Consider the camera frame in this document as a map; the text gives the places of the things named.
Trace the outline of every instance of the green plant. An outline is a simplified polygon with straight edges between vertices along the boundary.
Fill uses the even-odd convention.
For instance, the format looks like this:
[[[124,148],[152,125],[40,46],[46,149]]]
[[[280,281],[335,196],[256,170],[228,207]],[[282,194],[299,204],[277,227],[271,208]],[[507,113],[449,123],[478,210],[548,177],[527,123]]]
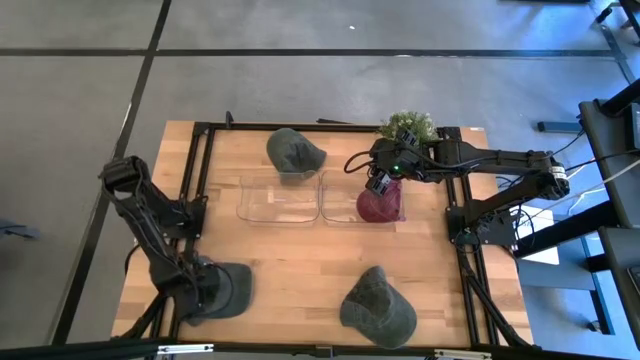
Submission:
[[[389,120],[382,120],[378,133],[387,139],[395,139],[396,132],[400,128],[409,129],[420,143],[438,139],[431,116],[416,111],[397,112],[391,115]]]

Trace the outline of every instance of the floor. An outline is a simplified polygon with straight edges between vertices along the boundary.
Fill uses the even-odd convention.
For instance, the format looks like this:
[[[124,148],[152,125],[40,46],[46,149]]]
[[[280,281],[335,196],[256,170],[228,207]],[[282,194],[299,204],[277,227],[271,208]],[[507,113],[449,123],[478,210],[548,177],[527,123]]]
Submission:
[[[101,166],[114,150],[137,154],[153,166],[167,120],[220,121],[229,110],[236,121],[323,117],[375,124],[407,109],[430,112],[439,125],[484,127],[494,148],[554,150],[573,136],[538,133],[535,123],[572,121],[580,101],[606,98],[627,84],[616,61],[592,56],[610,49],[593,24],[606,6],[601,0],[590,5],[405,0],[401,6],[385,0],[176,0],[158,43],[159,49],[514,50],[501,58],[156,57],[145,83],[138,77],[147,68],[142,56],[2,51],[153,47],[162,3],[0,1],[0,217],[43,234],[36,241],[0,242],[0,348],[50,340],[99,193]],[[619,30],[622,22],[624,14],[616,9],[606,24],[632,71],[640,74],[638,39]],[[586,56],[530,57],[526,50],[576,50]],[[131,124],[126,149],[116,149],[123,125],[126,138]],[[580,139],[560,159],[570,165],[592,156]],[[572,190],[599,180],[597,169],[587,167],[572,179]],[[573,212],[604,196],[586,198]],[[570,206],[554,211],[565,214]],[[130,247],[129,230],[110,209],[70,341],[108,338]],[[587,292],[524,288],[536,343],[640,358],[610,276],[604,274],[602,283],[609,287],[615,336],[584,328],[585,319],[595,316]]]

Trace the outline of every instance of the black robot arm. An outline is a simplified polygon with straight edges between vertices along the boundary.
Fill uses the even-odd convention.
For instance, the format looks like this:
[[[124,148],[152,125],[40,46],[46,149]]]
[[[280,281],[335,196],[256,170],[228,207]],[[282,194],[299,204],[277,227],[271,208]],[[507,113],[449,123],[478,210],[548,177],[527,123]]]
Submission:
[[[512,207],[534,198],[557,200],[569,193],[564,167],[542,151],[483,150],[452,139],[419,144],[411,132],[401,129],[395,140],[378,139],[365,153],[371,157],[365,187],[379,196],[393,180],[439,183],[473,172],[519,175],[520,182],[488,199],[447,209],[456,244],[513,245]],[[348,165],[345,171],[351,172]],[[462,233],[475,236],[459,236]]]
[[[213,264],[194,253],[178,253],[165,237],[186,237],[202,224],[184,201],[169,200],[152,182],[147,165],[132,156],[104,166],[102,192],[115,205],[149,259],[159,296],[172,297],[179,319],[197,317],[219,286]]]

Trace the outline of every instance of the transparent tray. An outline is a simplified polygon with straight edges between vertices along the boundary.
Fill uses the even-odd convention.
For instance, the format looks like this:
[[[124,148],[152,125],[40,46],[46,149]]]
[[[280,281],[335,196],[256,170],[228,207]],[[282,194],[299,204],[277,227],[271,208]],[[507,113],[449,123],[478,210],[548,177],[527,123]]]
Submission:
[[[320,213],[329,223],[336,224],[389,224],[404,221],[402,184],[398,183],[399,198],[378,197],[365,189],[369,177],[365,171],[346,174],[342,171],[325,171],[320,179]],[[364,219],[358,211],[366,210]]]
[[[300,224],[319,216],[319,177],[315,172],[243,176],[240,187],[236,214],[243,220]]]

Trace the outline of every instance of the wooden table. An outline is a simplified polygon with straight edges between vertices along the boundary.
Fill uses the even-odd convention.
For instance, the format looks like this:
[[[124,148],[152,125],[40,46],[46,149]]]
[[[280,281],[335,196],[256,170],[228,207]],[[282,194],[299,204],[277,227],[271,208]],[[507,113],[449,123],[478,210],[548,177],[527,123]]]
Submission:
[[[192,128],[192,122],[170,121],[165,129],[153,182],[170,198],[179,193]],[[483,129],[461,130],[465,141],[480,148],[487,146]],[[335,227],[328,226],[322,217],[307,227],[251,226],[236,215],[239,178],[257,170],[275,171],[265,150],[269,135],[266,131],[216,131],[207,179],[205,228],[196,245],[201,254],[215,261],[251,266],[255,278],[252,304],[234,318],[208,320],[197,327],[182,324],[179,338],[213,343],[370,346],[355,329],[343,327],[338,314],[360,275],[381,265],[389,282],[416,309],[418,325],[408,346],[468,346],[460,275],[444,220],[448,205],[444,182],[405,181],[407,220],[391,226]],[[369,149],[376,138],[367,133],[304,135],[327,151],[323,170],[337,171],[353,153]],[[470,182],[474,198],[483,199],[497,191],[493,176],[472,174]],[[520,336],[531,341],[513,259],[499,247],[483,249],[493,300]],[[128,330],[155,294],[148,262],[138,251],[131,259],[113,334]],[[480,337],[488,342],[482,307],[475,301]]]

